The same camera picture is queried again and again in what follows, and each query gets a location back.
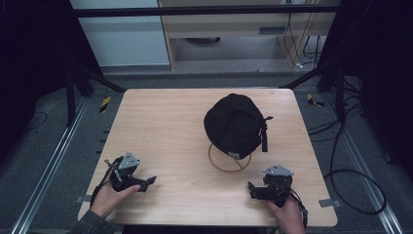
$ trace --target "white wall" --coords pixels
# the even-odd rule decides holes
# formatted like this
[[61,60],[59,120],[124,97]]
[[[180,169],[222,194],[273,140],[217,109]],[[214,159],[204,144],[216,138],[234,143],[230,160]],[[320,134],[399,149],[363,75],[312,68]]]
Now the white wall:
[[[74,9],[158,7],[156,0],[71,0]],[[160,17],[79,19],[100,66],[169,65]]]

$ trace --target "wooden table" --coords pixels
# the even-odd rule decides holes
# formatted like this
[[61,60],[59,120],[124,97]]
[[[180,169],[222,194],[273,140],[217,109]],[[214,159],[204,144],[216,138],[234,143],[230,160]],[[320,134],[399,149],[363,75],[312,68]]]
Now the wooden table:
[[[267,121],[269,152],[258,147],[242,172],[218,171],[208,159],[204,117],[221,98],[250,97]],[[128,90],[92,178],[88,194],[103,178],[108,159],[130,151],[140,165],[135,177],[157,176],[146,193],[126,200],[107,219],[123,224],[274,226],[263,201],[250,198],[247,182],[263,186],[262,170],[280,164],[294,172],[292,188],[309,211],[309,226],[333,226],[337,216],[319,199],[329,195],[294,93],[283,89]],[[220,166],[235,162],[212,147]],[[89,208],[84,203],[79,218]]]

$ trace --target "gray sleeve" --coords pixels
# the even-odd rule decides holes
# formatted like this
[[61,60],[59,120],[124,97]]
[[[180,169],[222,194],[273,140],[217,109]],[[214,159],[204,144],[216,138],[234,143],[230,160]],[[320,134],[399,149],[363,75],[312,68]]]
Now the gray sleeve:
[[69,234],[113,234],[115,231],[116,227],[114,225],[88,210]]

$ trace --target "floor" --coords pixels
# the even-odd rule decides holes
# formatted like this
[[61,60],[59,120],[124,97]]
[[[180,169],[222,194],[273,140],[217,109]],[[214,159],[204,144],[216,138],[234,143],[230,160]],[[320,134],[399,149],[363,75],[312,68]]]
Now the floor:
[[[315,47],[315,40],[307,48]],[[303,68],[287,65],[281,45],[276,38],[221,38],[217,43],[209,39],[190,39],[179,42],[174,71],[153,71],[141,74],[114,75],[107,78],[126,88],[208,88],[208,87],[272,87],[285,85],[313,69],[308,63]],[[357,78],[348,78],[357,83]],[[387,206],[380,214],[363,214],[380,208],[382,198],[375,185],[359,175],[344,173],[334,176],[339,197],[330,180],[326,186],[333,200],[341,201],[336,208],[339,222],[335,227],[310,227],[308,233],[413,233],[411,197],[413,183],[399,165],[388,164],[378,138],[363,116],[362,106],[353,94],[346,94],[349,110],[345,131],[337,144],[334,138],[338,125],[320,131],[326,123],[334,123],[334,91],[319,94],[315,89],[318,77],[294,90],[305,124],[308,128],[321,171],[328,174],[334,157],[334,169],[352,169],[372,176],[386,193]],[[75,202],[89,186],[94,166],[103,149],[122,94],[114,93],[94,83],[93,97],[76,95],[81,120],[69,133],[68,145],[60,145],[67,134],[65,92],[58,90],[38,101],[37,112],[27,131],[17,143],[14,160],[2,166],[0,184],[0,233],[9,233],[24,208],[32,205],[33,214],[26,218],[31,232],[60,233],[77,220],[80,205]],[[310,102],[308,94],[313,96]],[[99,113],[104,98],[111,96],[105,113]],[[50,163],[56,164],[46,180],[44,172]],[[30,203],[33,191],[43,191]],[[351,208],[362,209],[357,212]]]

